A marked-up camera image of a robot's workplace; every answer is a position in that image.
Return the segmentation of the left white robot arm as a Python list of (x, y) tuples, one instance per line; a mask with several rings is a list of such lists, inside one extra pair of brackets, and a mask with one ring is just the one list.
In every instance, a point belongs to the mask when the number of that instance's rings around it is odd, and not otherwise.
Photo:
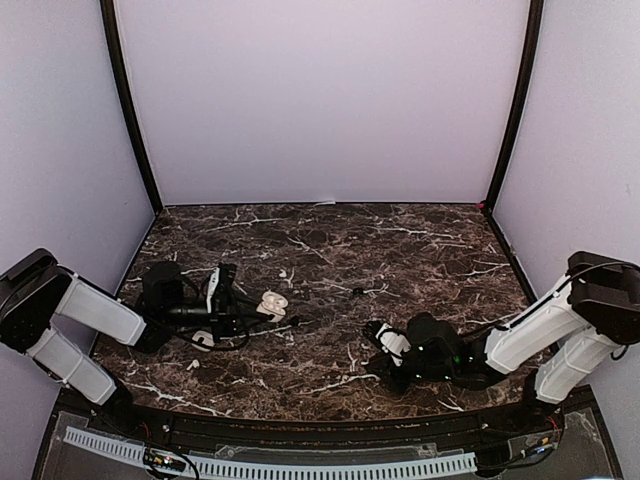
[(37, 249), (1, 276), (1, 342), (78, 392), (120, 436), (141, 427), (124, 383), (58, 328), (66, 319), (140, 353), (179, 339), (207, 353), (243, 348), (253, 328), (285, 316), (287, 300), (271, 291), (255, 301), (233, 286), (236, 267), (220, 263), (192, 281), (174, 261), (153, 264), (128, 305)]

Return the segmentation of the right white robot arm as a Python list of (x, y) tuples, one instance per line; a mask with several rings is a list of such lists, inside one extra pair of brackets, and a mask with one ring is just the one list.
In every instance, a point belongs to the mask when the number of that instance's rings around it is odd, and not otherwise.
[(427, 312), (415, 315), (404, 329), (371, 320), (363, 334), (379, 350), (367, 371), (398, 393), (417, 382), (486, 390), (558, 344), (529, 380), (529, 396), (510, 413), (511, 426), (530, 434), (547, 420), (549, 405), (563, 402), (616, 350), (638, 343), (639, 267), (578, 251), (569, 257), (565, 275), (539, 300), (475, 338)]

